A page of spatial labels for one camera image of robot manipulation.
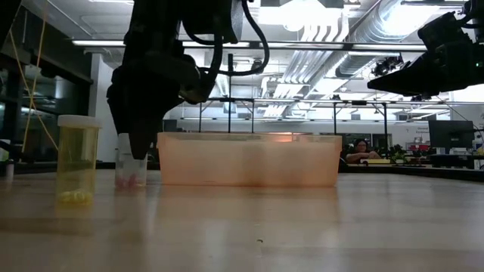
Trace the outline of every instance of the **clear plastic cup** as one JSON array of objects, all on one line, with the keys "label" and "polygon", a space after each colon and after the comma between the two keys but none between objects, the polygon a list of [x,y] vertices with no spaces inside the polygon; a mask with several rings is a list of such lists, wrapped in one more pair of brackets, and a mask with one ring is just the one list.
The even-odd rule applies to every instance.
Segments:
[{"label": "clear plastic cup", "polygon": [[139,188],[146,186],[147,156],[144,159],[133,158],[129,135],[118,136],[116,154],[116,188]]},{"label": "clear plastic cup", "polygon": [[98,134],[101,121],[89,116],[59,116],[56,199],[90,205],[95,191]]}]

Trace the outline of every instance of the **wooden table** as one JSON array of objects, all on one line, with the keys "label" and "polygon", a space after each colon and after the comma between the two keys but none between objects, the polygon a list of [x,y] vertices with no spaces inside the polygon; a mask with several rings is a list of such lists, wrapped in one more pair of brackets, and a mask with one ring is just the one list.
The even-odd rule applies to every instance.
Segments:
[{"label": "wooden table", "polygon": [[0,190],[2,271],[483,271],[484,187],[340,175],[336,188],[162,187],[54,205],[54,174]]}]

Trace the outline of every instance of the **person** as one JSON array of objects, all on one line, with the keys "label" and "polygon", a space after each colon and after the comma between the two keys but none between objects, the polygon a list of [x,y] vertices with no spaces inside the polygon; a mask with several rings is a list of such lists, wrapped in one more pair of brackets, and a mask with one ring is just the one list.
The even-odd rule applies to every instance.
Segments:
[{"label": "person", "polygon": [[381,159],[378,153],[368,150],[368,143],[365,139],[356,139],[352,152],[346,155],[348,163],[359,163],[360,159]]}]

